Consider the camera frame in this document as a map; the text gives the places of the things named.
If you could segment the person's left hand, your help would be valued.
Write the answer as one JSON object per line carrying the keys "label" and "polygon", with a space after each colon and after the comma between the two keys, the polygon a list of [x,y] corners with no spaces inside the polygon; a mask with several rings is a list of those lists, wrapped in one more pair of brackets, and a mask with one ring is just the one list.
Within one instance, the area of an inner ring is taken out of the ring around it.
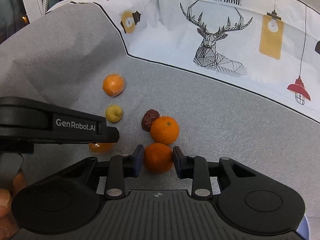
{"label": "person's left hand", "polygon": [[19,170],[17,176],[15,177],[12,185],[12,191],[6,189],[1,189],[1,199],[0,199],[0,239],[10,239],[19,231],[19,227],[12,215],[11,204],[12,199],[18,194],[22,189],[26,187],[25,174],[22,169]]}

